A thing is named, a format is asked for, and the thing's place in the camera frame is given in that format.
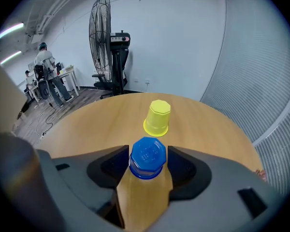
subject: person wearing cap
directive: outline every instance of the person wearing cap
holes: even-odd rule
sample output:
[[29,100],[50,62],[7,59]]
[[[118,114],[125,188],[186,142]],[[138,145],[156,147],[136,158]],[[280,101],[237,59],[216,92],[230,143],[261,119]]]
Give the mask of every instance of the person wearing cap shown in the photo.
[[25,74],[26,74],[26,87],[28,88],[29,90],[29,94],[32,95],[32,92],[35,93],[36,97],[38,99],[41,98],[41,95],[40,95],[40,92],[38,90],[38,88],[34,89],[33,91],[31,91],[30,89],[34,87],[34,79],[33,79],[33,75],[29,76],[29,71],[25,71]]
[[44,65],[47,70],[51,71],[47,77],[45,77],[48,81],[49,91],[52,94],[56,104],[63,107],[62,100],[56,94],[53,84],[58,88],[66,102],[70,102],[74,96],[71,96],[66,87],[61,83],[60,78],[57,75],[57,71],[55,70],[56,66],[53,54],[47,50],[47,45],[44,42],[39,45],[39,53],[34,60],[34,65],[38,64]]

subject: ceiling light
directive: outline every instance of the ceiling light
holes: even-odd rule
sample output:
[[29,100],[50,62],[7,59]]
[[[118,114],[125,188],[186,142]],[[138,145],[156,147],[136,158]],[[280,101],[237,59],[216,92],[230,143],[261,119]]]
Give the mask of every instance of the ceiling light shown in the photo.
[[0,33],[0,39],[1,39],[4,35],[7,35],[8,33],[13,32],[13,31],[16,30],[16,29],[20,29],[20,28],[22,28],[23,26],[24,26],[24,23],[19,23],[19,24],[17,24],[17,25],[14,25],[14,26],[8,28],[7,30],[5,30],[5,31],[3,31],[3,32]]
[[11,58],[17,56],[18,54],[20,54],[21,51],[15,52],[14,54],[10,55],[9,57],[7,57],[5,60],[1,61],[0,64],[4,64],[6,61],[9,61]]

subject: chair armrest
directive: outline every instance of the chair armrest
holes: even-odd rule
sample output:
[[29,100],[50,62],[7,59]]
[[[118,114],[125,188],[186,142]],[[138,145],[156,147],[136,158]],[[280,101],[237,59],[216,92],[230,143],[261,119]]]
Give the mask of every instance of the chair armrest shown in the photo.
[[92,77],[104,77],[104,74],[95,74],[95,75],[92,75]]

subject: gray floor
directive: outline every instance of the gray floor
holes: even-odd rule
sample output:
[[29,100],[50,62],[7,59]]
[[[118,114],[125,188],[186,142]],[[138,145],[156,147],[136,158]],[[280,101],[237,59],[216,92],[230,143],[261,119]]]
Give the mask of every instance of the gray floor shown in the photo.
[[50,102],[56,109],[53,115],[51,114],[54,112],[54,109],[49,106],[47,101],[40,100],[39,103],[33,101],[30,104],[29,109],[25,112],[27,118],[23,120],[20,118],[19,126],[17,128],[14,127],[14,134],[28,141],[34,148],[39,148],[40,137],[37,134],[41,136],[43,131],[51,127],[51,124],[48,125],[45,123],[47,117],[51,115],[47,122],[55,125],[66,115],[77,110],[78,108],[81,108],[82,106],[98,101],[101,94],[109,91],[84,88],[78,92],[79,96],[76,96],[74,91],[71,92],[71,95],[74,95],[74,99],[69,103],[64,102],[64,106],[62,108],[58,107],[50,98]]

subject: jeans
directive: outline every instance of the jeans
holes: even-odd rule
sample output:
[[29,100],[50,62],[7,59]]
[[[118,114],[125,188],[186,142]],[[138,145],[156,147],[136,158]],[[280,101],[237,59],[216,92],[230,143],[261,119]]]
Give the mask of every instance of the jeans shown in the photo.
[[55,86],[58,88],[59,92],[62,94],[62,96],[65,100],[68,100],[69,98],[71,98],[71,95],[67,92],[66,87],[61,83],[59,77],[56,76],[53,79],[48,80],[49,91],[52,94],[52,97],[54,98],[56,104],[58,106],[61,106],[62,100],[56,94],[55,89],[54,89],[52,84],[55,84]]

